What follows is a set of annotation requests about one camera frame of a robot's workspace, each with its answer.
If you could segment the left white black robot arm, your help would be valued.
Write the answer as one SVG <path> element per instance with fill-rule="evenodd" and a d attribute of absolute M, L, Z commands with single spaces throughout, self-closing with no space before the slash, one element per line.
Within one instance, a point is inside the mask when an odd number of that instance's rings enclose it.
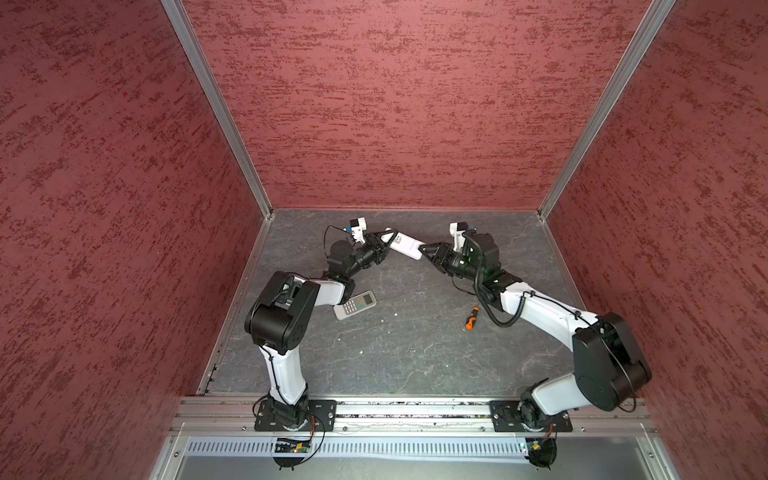
<path fill-rule="evenodd" d="M 388 256 L 396 229 L 366 232 L 348 227 L 351 240 L 338 240 L 325 252 L 327 269 L 318 278 L 276 271 L 244 320 L 244 330 L 259 348 L 270 389 L 267 411 L 283 426 L 297 430 L 310 420 L 308 384 L 300 365 L 299 345 L 317 306 L 342 306 L 353 296 L 353 276 Z"/>

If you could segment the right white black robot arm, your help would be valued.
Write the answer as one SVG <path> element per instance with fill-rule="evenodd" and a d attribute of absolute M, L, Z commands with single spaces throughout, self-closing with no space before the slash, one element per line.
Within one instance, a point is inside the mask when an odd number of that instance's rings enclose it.
<path fill-rule="evenodd" d="M 611 412 L 652 379 L 625 319 L 613 312 L 579 310 L 534 289 L 501 267 L 493 237 L 473 228 L 452 243 L 418 247 L 441 273 L 472 282 L 472 293 L 492 323 L 510 328 L 525 321 L 560 341 L 573 355 L 573 371 L 528 387 L 520 396 L 515 422 L 529 431 L 547 429 L 559 415 L 594 406 Z"/>

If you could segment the white AC remote control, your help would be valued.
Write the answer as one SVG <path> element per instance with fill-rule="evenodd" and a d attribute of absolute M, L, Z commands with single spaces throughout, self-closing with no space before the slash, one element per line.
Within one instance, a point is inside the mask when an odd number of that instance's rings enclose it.
<path fill-rule="evenodd" d="M 382 241 L 388 244 L 391 250 L 401 253 L 413 260 L 420 260 L 423 257 L 420 250 L 423 242 L 402 232 L 398 232 L 396 235 L 388 232 L 382 236 Z"/>

